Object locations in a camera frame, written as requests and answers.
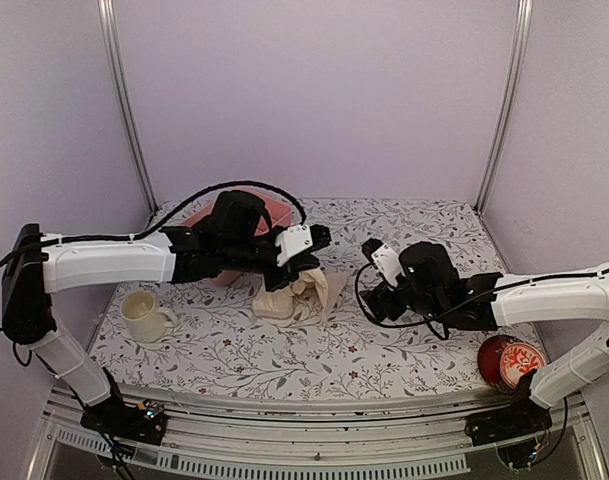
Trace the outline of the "peach underwear pile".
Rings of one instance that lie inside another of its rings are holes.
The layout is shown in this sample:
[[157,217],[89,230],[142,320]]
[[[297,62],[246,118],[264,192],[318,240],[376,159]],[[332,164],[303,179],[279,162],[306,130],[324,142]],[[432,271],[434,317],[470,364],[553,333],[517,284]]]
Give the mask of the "peach underwear pile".
[[277,291],[268,292],[261,287],[252,301],[252,312],[258,318],[294,320],[296,301],[312,294],[321,307],[317,323],[324,328],[347,280],[348,275],[342,272],[325,273],[321,268],[306,270],[293,283]]

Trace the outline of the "pink compartment organizer box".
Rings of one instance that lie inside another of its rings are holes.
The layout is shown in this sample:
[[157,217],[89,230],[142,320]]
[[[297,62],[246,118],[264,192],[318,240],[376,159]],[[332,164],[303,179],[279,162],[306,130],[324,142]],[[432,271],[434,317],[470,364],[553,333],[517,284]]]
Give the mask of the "pink compartment organizer box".
[[[237,187],[237,190],[253,194],[264,201],[273,227],[289,227],[291,225],[292,209],[287,203],[278,200],[274,196],[262,194],[258,190],[251,189],[250,187]],[[214,205],[215,201],[210,201],[200,209],[194,207],[191,215],[182,222],[182,226],[193,226],[205,216],[211,214]],[[212,283],[218,287],[229,286],[241,275],[242,272],[239,271],[223,270],[217,277],[212,279]]]

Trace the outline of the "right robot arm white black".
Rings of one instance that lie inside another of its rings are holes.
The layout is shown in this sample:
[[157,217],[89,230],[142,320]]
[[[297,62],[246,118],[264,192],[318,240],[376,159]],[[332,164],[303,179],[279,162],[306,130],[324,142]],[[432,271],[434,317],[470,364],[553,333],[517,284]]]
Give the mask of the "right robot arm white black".
[[593,320],[598,328],[551,364],[520,376],[504,408],[467,417],[474,445],[505,441],[551,427],[550,410],[567,396],[609,373],[609,263],[540,276],[502,273],[459,275],[444,246],[415,243],[402,252],[378,239],[361,250],[382,281],[357,291],[358,304],[374,325],[396,329],[407,312],[428,327],[496,331],[522,323]]

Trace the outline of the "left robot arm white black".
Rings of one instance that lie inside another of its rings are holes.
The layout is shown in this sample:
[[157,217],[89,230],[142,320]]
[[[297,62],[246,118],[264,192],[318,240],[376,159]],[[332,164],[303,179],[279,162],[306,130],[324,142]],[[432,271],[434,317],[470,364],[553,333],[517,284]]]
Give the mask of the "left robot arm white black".
[[109,439],[160,445],[168,418],[150,401],[124,402],[108,370],[58,326],[52,294],[122,282],[193,283],[223,271],[260,274],[273,292],[319,266],[314,254],[330,244],[327,227],[275,225],[256,194],[228,185],[218,192],[211,212],[188,226],[161,219],[137,234],[61,236],[27,224],[0,261],[4,335],[76,394],[84,427]]

